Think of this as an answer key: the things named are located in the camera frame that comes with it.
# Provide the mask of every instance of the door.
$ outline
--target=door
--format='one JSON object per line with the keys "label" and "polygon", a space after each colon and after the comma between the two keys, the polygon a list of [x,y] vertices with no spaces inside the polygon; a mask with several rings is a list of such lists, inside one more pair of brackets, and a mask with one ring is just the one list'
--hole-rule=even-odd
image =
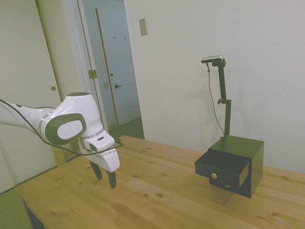
{"label": "door", "polygon": [[141,116],[124,11],[96,8],[118,124]]}
{"label": "door", "polygon": [[7,167],[2,152],[0,151],[0,193],[14,186],[14,180],[10,175],[9,168]]}
{"label": "door", "polygon": [[[29,107],[61,103],[35,0],[0,1],[0,50],[1,99]],[[0,151],[15,184],[56,166],[52,147],[23,128],[1,125]]]}

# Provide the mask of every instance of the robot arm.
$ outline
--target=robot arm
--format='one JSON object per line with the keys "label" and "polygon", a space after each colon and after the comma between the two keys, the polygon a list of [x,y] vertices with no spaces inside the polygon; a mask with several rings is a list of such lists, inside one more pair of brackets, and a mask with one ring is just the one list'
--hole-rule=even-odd
{"label": "robot arm", "polygon": [[[85,157],[90,160],[98,179],[102,178],[98,167],[101,166],[107,170],[111,187],[115,187],[114,171],[120,166],[119,157],[116,149],[110,148],[115,141],[104,130],[92,95],[69,94],[56,109],[30,108],[3,102],[0,103],[0,124],[24,127],[40,135],[45,142],[57,146],[68,144],[78,138],[81,153],[89,154]],[[7,104],[22,114],[32,127]]]}

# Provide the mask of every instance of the black cable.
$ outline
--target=black cable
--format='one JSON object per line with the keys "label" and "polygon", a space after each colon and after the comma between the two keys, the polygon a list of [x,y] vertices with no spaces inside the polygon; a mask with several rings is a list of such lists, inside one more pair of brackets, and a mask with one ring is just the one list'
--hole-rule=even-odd
{"label": "black cable", "polygon": [[222,133],[223,133],[223,135],[224,135],[224,131],[223,131],[223,129],[221,128],[221,126],[220,126],[220,124],[219,124],[219,122],[218,122],[218,118],[217,118],[217,116],[216,116],[214,101],[213,101],[213,97],[212,97],[212,93],[211,93],[211,86],[210,86],[210,71],[211,71],[211,70],[210,70],[210,68],[209,68],[209,64],[208,64],[208,63],[206,63],[206,66],[208,67],[208,73],[209,73],[209,90],[210,90],[210,95],[211,95],[211,99],[212,99],[214,115],[215,115],[216,121],[217,121],[217,123],[218,123],[218,125],[219,125],[219,127],[220,127],[220,129],[221,129],[221,131],[222,131]]}
{"label": "black cable", "polygon": [[7,106],[9,106],[10,108],[12,108],[15,112],[17,112],[17,114],[19,114],[21,116],[21,118],[23,118],[23,120],[33,129],[33,131],[35,132],[35,134],[41,139],[41,141],[43,141],[45,144],[48,144],[50,146],[53,146],[53,147],[56,147],[56,148],[59,148],[59,149],[63,149],[63,150],[66,150],[66,151],[69,151],[73,154],[76,154],[76,155],[79,155],[79,156],[90,156],[90,155],[95,155],[95,154],[100,154],[100,153],[103,153],[103,152],[106,152],[108,150],[111,150],[111,149],[116,149],[116,148],[119,148],[121,146],[123,146],[123,143],[121,142],[116,142],[117,144],[119,144],[119,146],[114,146],[112,148],[108,148],[108,149],[105,149],[105,150],[102,150],[102,151],[99,151],[99,152],[94,152],[94,153],[89,153],[89,154],[82,154],[82,153],[77,153],[73,150],[70,150],[70,149],[67,149],[67,148],[64,148],[64,147],[61,147],[61,146],[57,146],[57,145],[54,145],[52,143],[49,143],[47,141],[45,141],[41,136],[40,134],[38,133],[38,131],[35,129],[35,127],[33,127],[33,125],[15,108],[13,107],[12,105],[10,105],[9,103],[5,102],[4,100],[0,99],[0,102],[6,104]]}

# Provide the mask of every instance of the door hinge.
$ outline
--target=door hinge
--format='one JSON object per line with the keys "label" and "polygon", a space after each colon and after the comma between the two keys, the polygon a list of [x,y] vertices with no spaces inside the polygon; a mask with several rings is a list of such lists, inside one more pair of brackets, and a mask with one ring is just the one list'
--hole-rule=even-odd
{"label": "door hinge", "polygon": [[89,78],[90,79],[97,78],[96,70],[89,70],[88,73],[89,73]]}

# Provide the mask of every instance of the knob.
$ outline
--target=knob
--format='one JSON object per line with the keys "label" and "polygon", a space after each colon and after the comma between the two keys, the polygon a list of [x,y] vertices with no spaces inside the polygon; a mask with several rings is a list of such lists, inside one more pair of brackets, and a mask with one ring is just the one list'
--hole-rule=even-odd
{"label": "knob", "polygon": [[212,176],[214,179],[216,179],[216,178],[217,178],[216,173],[212,173],[212,174],[211,174],[211,176]]}

